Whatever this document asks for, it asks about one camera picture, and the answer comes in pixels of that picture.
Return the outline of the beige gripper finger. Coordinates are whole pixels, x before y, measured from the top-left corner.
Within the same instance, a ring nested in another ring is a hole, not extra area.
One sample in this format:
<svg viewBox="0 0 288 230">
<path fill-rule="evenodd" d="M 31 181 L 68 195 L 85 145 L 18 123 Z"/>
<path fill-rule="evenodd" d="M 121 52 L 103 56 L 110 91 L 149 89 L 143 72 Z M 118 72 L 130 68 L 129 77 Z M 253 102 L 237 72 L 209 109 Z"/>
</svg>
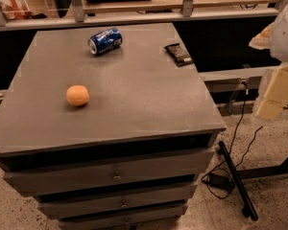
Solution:
<svg viewBox="0 0 288 230">
<path fill-rule="evenodd" d="M 264 28 L 258 35 L 251 39 L 249 46 L 257 50 L 269 49 L 272 28 L 273 24 Z"/>
<path fill-rule="evenodd" d="M 288 105 L 288 64 L 281 64 L 261 81 L 254 114 L 264 121 L 275 119 Z"/>
</svg>

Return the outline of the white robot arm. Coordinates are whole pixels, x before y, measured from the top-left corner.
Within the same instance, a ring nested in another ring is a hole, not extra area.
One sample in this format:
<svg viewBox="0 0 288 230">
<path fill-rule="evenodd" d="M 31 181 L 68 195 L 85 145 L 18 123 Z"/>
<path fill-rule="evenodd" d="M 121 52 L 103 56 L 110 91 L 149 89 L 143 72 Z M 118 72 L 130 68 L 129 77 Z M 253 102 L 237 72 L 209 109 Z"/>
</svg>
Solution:
<svg viewBox="0 0 288 230">
<path fill-rule="evenodd" d="M 273 23 L 252 38 L 249 46 L 269 49 L 271 57 L 281 62 L 270 76 L 262 79 L 253 111 L 256 118 L 271 121 L 288 105 L 288 4 Z"/>
</svg>

